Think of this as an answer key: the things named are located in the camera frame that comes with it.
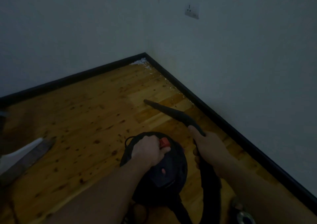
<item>hand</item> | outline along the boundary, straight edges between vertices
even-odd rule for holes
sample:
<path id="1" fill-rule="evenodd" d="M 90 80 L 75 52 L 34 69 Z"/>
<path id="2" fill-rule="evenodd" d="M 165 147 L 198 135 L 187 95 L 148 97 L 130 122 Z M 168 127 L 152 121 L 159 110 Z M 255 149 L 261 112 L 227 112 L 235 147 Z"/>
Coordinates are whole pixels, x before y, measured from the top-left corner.
<path id="1" fill-rule="evenodd" d="M 153 136 L 144 136 L 136 143 L 132 150 L 132 159 L 139 159 L 148 169 L 157 165 L 164 155 L 171 150 L 170 147 L 159 149 L 159 139 Z"/>
<path id="2" fill-rule="evenodd" d="M 223 169 L 234 161 L 233 156 L 228 152 L 224 143 L 217 136 L 217 134 L 205 131 L 206 136 L 202 136 L 199 131 L 193 127 L 188 126 L 188 130 L 196 141 L 201 157 L 214 167 L 218 176 L 221 175 Z M 199 169 L 199 154 L 197 148 L 194 149 L 195 161 Z"/>

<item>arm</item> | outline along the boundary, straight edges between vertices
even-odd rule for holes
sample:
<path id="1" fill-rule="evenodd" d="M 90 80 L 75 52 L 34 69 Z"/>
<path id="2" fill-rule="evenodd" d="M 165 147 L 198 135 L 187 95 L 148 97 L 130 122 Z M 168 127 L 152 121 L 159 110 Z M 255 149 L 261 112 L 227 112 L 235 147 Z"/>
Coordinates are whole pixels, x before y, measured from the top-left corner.
<path id="1" fill-rule="evenodd" d="M 168 151 L 159 149 L 156 136 L 145 136 L 129 162 L 63 206 L 48 223 L 121 223 L 139 181 Z"/>
<path id="2" fill-rule="evenodd" d="M 199 153 L 224 178 L 247 207 L 256 223 L 316 223 L 317 217 L 277 187 L 244 168 L 226 149 L 219 137 L 206 131 L 206 137 L 193 127 L 189 131 Z M 199 164 L 197 150 L 195 161 Z"/>

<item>floor plank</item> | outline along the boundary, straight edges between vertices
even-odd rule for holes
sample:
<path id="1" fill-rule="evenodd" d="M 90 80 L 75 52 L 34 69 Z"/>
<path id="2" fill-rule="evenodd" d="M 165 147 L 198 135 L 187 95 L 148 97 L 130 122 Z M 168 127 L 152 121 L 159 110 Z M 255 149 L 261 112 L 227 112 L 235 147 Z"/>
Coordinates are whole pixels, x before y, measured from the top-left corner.
<path id="1" fill-rule="evenodd" d="M 200 174 L 194 148 L 181 123 L 146 106 L 143 99 L 185 111 L 205 130 L 214 131 L 232 155 L 248 169 L 286 191 L 224 131 L 208 119 L 149 64 L 128 65 L 15 104 L 4 137 L 19 143 L 55 138 L 56 144 L 41 160 L 10 186 L 21 224 L 39 223 L 71 198 L 119 166 L 127 137 L 144 131 L 160 131 L 185 149 L 188 177 L 181 198 L 194 223 L 202 213 Z M 234 192 L 222 180 L 222 223 Z M 6 207 L 1 223 L 13 223 Z M 176 223 L 167 208 L 151 208 L 148 223 Z"/>

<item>black baseboard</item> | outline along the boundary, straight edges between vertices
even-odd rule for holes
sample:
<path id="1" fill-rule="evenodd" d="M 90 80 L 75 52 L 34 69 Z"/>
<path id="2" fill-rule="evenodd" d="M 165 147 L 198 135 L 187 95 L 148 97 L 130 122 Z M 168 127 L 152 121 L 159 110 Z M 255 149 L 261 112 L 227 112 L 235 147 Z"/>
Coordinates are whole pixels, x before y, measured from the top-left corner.
<path id="1" fill-rule="evenodd" d="M 305 206 L 317 215 L 317 198 L 305 187 L 299 184 L 279 165 L 272 161 L 259 148 L 246 139 L 241 133 L 226 122 L 220 115 L 206 105 L 200 98 L 191 92 L 186 86 L 179 82 L 172 74 L 165 70 L 152 57 L 146 54 L 146 60 L 168 79 L 180 92 L 182 92 L 195 106 L 197 106 L 208 118 L 219 126 L 228 136 L 240 145 L 253 159 L 259 162 L 272 176 L 274 176 L 283 186 L 285 186 L 294 196 L 296 196 Z"/>
<path id="2" fill-rule="evenodd" d="M 7 106 L 13 105 L 15 103 L 18 103 L 20 101 L 24 101 L 30 98 L 33 98 L 35 96 L 38 96 L 40 94 L 48 93 L 52 90 L 59 89 L 61 87 L 79 82 L 81 80 L 85 80 L 91 77 L 94 77 L 99 74 L 103 74 L 105 72 L 115 70 L 117 68 L 126 66 L 134 61 L 137 61 L 141 58 L 145 57 L 145 53 L 134 55 L 122 60 L 118 60 L 112 63 L 108 63 L 102 66 L 98 66 L 96 68 L 86 70 L 77 74 L 73 74 L 70 76 L 67 76 L 65 78 L 61 78 L 58 80 L 54 80 L 52 82 L 48 82 L 39 86 L 35 86 L 33 88 L 22 90 L 20 92 L 10 94 L 4 97 L 0 98 L 0 108 L 5 108 Z"/>
<path id="3" fill-rule="evenodd" d="M 220 115 L 206 105 L 186 86 L 178 81 L 172 74 L 165 70 L 159 63 L 146 53 L 138 54 L 129 58 L 115 61 L 103 66 L 86 70 L 81 73 L 70 75 L 68 77 L 55 80 L 43 85 L 39 85 L 28 90 L 23 90 L 15 94 L 7 95 L 0 98 L 0 108 L 7 107 L 20 101 L 45 94 L 52 90 L 56 90 L 63 86 L 76 83 L 81 80 L 91 78 L 93 76 L 103 74 L 105 72 L 126 66 L 141 58 L 147 61 L 159 71 L 166 79 L 168 79 L 179 91 L 181 91 L 190 101 L 192 101 L 208 118 L 210 118 L 217 126 L 227 133 L 237 144 L 239 144 L 253 159 L 259 162 L 272 176 L 274 176 L 281 184 L 283 184 L 294 196 L 296 196 L 305 206 L 307 206 L 315 215 L 317 215 L 317 198 L 292 178 L 287 172 L 273 162 L 266 154 L 259 150 L 241 133 L 234 129 Z"/>

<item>power outlet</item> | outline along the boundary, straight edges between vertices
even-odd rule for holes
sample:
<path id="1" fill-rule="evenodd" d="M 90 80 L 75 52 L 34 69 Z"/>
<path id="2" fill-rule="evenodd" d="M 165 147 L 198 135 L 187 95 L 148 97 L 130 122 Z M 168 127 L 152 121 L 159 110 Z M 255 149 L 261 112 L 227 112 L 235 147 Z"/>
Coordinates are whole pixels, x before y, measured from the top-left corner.
<path id="1" fill-rule="evenodd" d="M 199 19 L 199 5 L 188 4 L 185 8 L 185 15 L 191 18 Z"/>

